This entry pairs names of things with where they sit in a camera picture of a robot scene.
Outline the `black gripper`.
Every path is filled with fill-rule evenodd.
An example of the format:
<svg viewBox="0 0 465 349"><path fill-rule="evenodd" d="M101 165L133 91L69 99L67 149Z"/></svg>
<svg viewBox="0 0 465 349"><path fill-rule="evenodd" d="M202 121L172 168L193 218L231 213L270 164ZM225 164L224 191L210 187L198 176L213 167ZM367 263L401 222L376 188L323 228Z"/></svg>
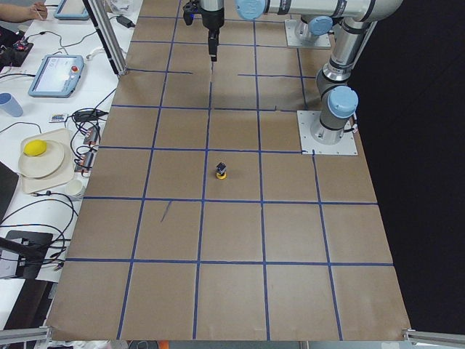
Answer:
<svg viewBox="0 0 465 349"><path fill-rule="evenodd" d="M217 61L219 32L224 23L225 11L223 9L216 11L203 10L203 26L209 30L209 55L213 61Z"/></svg>

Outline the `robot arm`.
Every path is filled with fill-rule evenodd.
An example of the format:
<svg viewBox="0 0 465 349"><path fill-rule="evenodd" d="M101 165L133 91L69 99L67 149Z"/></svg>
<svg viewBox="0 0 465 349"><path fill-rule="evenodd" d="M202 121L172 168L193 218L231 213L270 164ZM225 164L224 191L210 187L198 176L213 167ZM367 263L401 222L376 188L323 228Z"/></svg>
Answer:
<svg viewBox="0 0 465 349"><path fill-rule="evenodd" d="M212 62L217 61L220 28L225 23L225 8L223 0L200 0L202 23L209 30L208 47Z"/></svg>
<svg viewBox="0 0 465 349"><path fill-rule="evenodd" d="M357 108L358 96L347 86L347 80L368 39L370 27L392 15L401 4L401 1L236 1L235 6L245 20L255 20L264 13L342 19L331 56L317 74L323 107L319 119L310 127L317 142L335 145Z"/></svg>

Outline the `person's hand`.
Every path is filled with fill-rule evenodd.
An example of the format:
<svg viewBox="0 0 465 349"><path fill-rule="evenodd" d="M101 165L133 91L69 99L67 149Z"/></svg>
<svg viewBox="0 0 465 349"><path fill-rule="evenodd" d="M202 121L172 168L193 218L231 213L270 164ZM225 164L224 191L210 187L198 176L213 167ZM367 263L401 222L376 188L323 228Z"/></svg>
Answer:
<svg viewBox="0 0 465 349"><path fill-rule="evenodd" d="M40 20L45 21L48 16L47 6L44 2L35 2L32 5L25 8L23 11L23 21L26 20Z"/></svg>

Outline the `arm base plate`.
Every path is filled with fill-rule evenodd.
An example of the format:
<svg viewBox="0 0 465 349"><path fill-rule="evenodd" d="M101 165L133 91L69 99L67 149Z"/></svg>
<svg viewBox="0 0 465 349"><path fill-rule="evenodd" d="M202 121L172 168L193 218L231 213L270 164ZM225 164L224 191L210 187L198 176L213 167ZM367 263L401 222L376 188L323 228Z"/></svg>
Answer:
<svg viewBox="0 0 465 349"><path fill-rule="evenodd" d="M310 25L301 20L285 20L287 46L291 48L321 49L331 48L327 33L320 36L310 32Z"/></svg>
<svg viewBox="0 0 465 349"><path fill-rule="evenodd" d="M326 129L320 123L320 111L297 111L302 154L356 156L355 136L347 121L340 130Z"/></svg>

